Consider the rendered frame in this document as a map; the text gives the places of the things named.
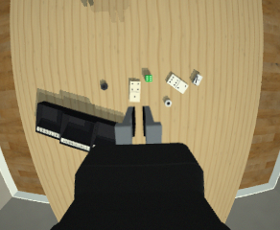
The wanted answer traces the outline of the white domino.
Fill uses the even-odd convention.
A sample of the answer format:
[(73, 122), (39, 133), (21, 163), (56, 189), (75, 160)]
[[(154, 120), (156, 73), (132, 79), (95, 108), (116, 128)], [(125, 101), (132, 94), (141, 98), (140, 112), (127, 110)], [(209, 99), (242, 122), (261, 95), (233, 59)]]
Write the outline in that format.
[(129, 101), (140, 102), (140, 83), (141, 81), (131, 81), (129, 90)]
[(185, 90), (189, 86), (173, 74), (170, 76), (167, 83), (182, 94), (185, 92)]

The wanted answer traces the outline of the black storage bins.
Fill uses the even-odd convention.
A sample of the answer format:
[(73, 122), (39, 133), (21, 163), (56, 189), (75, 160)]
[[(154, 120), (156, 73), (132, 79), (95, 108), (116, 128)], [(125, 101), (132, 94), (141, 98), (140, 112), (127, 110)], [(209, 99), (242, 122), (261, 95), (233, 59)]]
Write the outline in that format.
[(86, 152), (96, 145), (116, 145), (116, 123), (45, 101), (37, 103), (36, 107), (35, 132)]

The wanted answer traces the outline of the green die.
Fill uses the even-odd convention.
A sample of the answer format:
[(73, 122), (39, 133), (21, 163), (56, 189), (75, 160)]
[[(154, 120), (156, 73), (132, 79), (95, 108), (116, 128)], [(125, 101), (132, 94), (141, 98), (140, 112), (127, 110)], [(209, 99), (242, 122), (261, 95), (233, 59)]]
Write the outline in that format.
[(152, 75), (146, 75), (145, 81), (152, 81)]

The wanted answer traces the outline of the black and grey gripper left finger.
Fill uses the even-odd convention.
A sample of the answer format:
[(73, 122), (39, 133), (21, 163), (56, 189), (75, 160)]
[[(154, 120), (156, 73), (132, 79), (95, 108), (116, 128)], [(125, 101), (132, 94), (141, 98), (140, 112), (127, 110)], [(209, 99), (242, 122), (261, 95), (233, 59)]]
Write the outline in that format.
[(114, 127), (116, 145), (131, 145), (132, 137), (135, 137), (135, 126), (135, 106), (129, 106), (123, 122), (116, 123)]

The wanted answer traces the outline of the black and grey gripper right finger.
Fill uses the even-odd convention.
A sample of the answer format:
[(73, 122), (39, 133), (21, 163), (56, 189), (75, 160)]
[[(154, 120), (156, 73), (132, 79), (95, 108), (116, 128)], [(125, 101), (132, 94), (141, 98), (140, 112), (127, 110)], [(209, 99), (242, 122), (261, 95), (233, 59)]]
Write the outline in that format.
[(146, 144), (162, 143), (162, 125), (155, 122), (149, 106), (142, 106), (143, 111), (143, 133), (146, 137)]

